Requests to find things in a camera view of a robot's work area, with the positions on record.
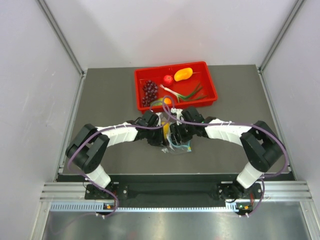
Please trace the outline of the clear zip top bag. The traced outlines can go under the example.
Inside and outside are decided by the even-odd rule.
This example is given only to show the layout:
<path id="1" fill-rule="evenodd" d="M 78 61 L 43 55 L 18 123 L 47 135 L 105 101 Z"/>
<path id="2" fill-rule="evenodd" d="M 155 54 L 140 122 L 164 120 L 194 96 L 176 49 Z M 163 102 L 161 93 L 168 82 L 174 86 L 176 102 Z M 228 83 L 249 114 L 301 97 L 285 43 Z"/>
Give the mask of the clear zip top bag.
<path id="1" fill-rule="evenodd" d="M 166 117 L 164 117 L 164 119 L 162 121 L 164 121 L 165 123 L 170 122 Z M 192 151 L 191 141 L 188 141 L 187 143 L 183 143 L 182 145 L 174 145 L 171 141 L 170 135 L 171 134 L 169 133 L 169 137 L 165 141 L 166 145 L 161 146 L 161 151 L 163 153 L 179 155 L 179 154 L 184 154 L 184 153 L 190 153 Z"/>

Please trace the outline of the yellow fake corn cob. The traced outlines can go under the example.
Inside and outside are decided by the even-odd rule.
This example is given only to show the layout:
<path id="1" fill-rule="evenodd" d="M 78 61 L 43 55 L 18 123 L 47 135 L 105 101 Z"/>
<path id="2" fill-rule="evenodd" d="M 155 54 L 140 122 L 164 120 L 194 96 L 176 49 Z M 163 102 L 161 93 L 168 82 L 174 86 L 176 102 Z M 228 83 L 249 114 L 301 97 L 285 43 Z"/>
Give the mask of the yellow fake corn cob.
<path id="1" fill-rule="evenodd" d="M 192 75 L 193 75 L 193 69 L 191 67 L 187 67 L 187 68 L 183 68 L 178 70 L 175 74 L 174 74 L 174 80 L 176 82 L 180 82 L 180 81 L 184 81 L 189 79 Z"/>

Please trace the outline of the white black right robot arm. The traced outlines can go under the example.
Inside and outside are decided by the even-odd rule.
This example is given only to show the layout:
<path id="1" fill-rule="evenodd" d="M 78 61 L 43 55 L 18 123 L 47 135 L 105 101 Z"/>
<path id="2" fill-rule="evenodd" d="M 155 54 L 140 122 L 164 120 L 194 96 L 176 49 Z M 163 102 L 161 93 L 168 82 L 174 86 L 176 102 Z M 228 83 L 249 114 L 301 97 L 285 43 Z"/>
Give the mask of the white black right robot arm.
<path id="1" fill-rule="evenodd" d="M 281 157 L 285 159 L 285 168 L 289 164 L 284 144 L 264 121 L 240 124 L 216 117 L 204 118 L 193 106 L 186 109 L 172 108 L 169 115 L 176 121 L 170 126 L 170 138 L 174 144 L 198 136 L 243 147 L 248 162 L 229 187 L 228 198 L 232 200 L 249 195 L 256 181 L 280 175 L 282 170 L 277 173 L 268 171 Z"/>

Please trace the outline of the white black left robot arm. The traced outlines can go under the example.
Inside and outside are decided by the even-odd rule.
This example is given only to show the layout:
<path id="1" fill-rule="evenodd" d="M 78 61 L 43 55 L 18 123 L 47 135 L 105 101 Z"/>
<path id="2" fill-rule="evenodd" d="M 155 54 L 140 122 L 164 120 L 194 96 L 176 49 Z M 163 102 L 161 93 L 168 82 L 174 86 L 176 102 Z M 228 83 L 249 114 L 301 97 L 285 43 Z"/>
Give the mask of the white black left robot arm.
<path id="1" fill-rule="evenodd" d="M 111 178 L 101 165 L 106 149 L 117 144 L 143 139 L 152 146 L 161 146 L 164 134 L 160 126 L 160 115 L 151 110 L 147 110 L 136 120 L 119 125 L 96 127 L 88 123 L 68 145 L 65 155 L 88 180 L 97 185 L 97 194 L 106 199 L 114 191 Z"/>

